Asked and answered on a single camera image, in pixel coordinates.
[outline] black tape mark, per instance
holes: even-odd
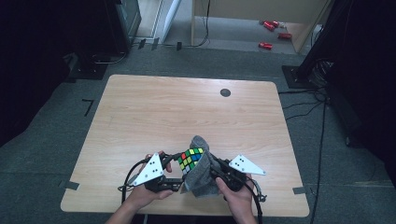
[[[142,49],[143,47],[145,47],[145,44],[146,44],[146,39],[142,39],[139,44],[139,49]]]
[[[94,100],[86,100],[86,99],[82,99],[83,102],[90,102],[90,106],[88,106],[87,112],[85,112],[84,117],[87,117],[88,113],[90,113],[91,107],[93,105]]]
[[[293,188],[294,194],[303,194],[306,193],[306,190],[304,187],[299,187],[299,188]]]
[[[179,51],[181,50],[181,42],[177,42],[176,50]]]
[[[158,47],[158,42],[159,41],[160,41],[159,37],[154,39],[154,43],[152,43],[151,50],[155,50]]]
[[[61,189],[73,189],[78,190],[79,184],[71,181],[64,181],[62,180],[61,183],[58,185]]]

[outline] red object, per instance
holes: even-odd
[[[279,33],[278,36],[277,36],[277,38],[280,38],[280,39],[291,39],[291,34],[288,34],[288,33]]]
[[[270,31],[275,30],[275,26],[270,21],[265,21],[262,25]]]
[[[271,50],[272,49],[272,44],[265,43],[265,42],[260,42],[259,48]]]
[[[270,21],[271,24],[273,24],[273,26],[275,26],[275,28],[279,27],[279,22],[278,21]]]

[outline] human arm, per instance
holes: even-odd
[[[170,163],[166,166],[167,172],[172,172],[172,168]],[[110,217],[110,219],[106,222],[107,224],[130,224],[134,215],[139,211],[141,208],[147,206],[148,204],[152,203],[154,200],[162,200],[173,193],[172,190],[163,190],[158,193],[152,192],[145,188],[145,185],[140,185],[134,187],[131,194],[122,203],[122,205],[117,209],[117,211]]]
[[[230,190],[219,177],[216,178],[216,184],[219,187],[219,192],[223,194],[227,200],[233,218],[238,224],[257,224],[251,208],[252,194],[245,186],[239,191],[234,192]],[[248,181],[247,184],[251,189],[254,188],[251,181]]]

